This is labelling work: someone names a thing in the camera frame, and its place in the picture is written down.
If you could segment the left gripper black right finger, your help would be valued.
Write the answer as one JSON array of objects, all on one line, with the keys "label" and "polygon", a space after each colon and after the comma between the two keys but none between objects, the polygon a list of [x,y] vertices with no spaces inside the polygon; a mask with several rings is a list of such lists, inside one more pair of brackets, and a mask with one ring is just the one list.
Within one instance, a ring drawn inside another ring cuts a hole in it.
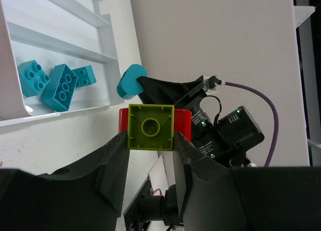
[{"label": "left gripper black right finger", "polygon": [[226,168],[180,132],[173,160],[185,230],[320,230],[319,167]]}]

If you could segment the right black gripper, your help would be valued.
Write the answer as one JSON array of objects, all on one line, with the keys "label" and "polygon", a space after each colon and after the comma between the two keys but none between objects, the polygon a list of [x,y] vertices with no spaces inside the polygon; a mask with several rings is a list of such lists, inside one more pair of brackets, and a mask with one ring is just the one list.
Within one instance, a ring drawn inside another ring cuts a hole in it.
[{"label": "right black gripper", "polygon": [[[143,104],[173,105],[175,108],[191,111],[192,144],[227,168],[249,164],[246,152],[265,138],[244,106],[221,118],[221,100],[203,91],[203,77],[187,83],[149,77],[139,77],[137,81],[143,88],[143,92],[138,95]],[[206,97],[216,99],[219,104],[219,111],[213,121],[200,107],[200,102]]]}]

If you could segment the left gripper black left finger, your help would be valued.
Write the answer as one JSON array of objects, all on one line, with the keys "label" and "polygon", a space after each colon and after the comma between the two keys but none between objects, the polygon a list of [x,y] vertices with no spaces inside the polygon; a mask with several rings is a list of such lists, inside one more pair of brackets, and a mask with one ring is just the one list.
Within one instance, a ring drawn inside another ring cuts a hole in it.
[{"label": "left gripper black left finger", "polygon": [[51,174],[1,169],[1,230],[115,230],[128,161],[122,131]]}]

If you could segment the teal cloud lego piece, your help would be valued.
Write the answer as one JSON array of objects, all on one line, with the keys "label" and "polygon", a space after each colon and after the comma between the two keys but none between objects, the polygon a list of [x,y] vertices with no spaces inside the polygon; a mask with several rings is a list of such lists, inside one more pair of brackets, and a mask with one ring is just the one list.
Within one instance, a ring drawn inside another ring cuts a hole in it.
[{"label": "teal cloud lego piece", "polygon": [[118,85],[118,95],[125,99],[132,99],[134,96],[143,92],[143,87],[137,81],[137,78],[147,77],[147,70],[139,64],[130,65],[122,75]]}]

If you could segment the green round lego piece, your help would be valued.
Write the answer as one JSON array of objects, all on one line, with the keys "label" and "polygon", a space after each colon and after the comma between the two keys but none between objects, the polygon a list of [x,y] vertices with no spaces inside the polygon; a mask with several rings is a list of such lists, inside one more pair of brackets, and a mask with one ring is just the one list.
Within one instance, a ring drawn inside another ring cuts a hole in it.
[{"label": "green round lego piece", "polygon": [[130,104],[127,147],[130,150],[172,151],[174,106]]}]

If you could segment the small red lego piece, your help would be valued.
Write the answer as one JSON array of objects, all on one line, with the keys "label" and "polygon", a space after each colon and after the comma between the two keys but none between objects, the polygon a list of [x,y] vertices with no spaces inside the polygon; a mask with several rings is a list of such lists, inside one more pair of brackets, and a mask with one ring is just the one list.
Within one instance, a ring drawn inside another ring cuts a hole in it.
[{"label": "small red lego piece", "polygon": [[[118,132],[128,129],[128,108],[119,110]],[[188,110],[175,109],[174,130],[181,132],[188,141],[191,141],[192,113]]]}]

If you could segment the blue lego brick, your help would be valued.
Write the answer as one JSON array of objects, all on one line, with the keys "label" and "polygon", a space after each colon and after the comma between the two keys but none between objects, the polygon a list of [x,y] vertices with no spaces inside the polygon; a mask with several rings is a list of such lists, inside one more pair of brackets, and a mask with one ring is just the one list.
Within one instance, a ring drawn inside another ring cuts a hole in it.
[{"label": "blue lego brick", "polygon": [[77,76],[76,88],[93,85],[97,82],[91,65],[72,69]]}]

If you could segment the teal square lego brick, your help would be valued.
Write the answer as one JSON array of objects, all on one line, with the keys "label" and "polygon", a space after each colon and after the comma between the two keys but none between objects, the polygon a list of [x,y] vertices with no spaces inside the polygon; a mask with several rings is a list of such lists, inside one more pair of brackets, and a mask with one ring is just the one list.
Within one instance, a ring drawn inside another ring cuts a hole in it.
[{"label": "teal square lego brick", "polygon": [[25,97],[40,95],[50,81],[50,77],[35,60],[21,63],[18,66],[18,73]]}]

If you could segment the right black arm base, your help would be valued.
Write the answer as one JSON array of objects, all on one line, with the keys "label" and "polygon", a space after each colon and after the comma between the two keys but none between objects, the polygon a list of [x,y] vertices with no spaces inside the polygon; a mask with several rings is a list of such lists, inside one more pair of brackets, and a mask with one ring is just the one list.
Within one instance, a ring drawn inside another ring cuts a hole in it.
[{"label": "right black arm base", "polygon": [[178,214],[174,166],[164,151],[130,156],[122,224],[117,230],[184,230]]}]

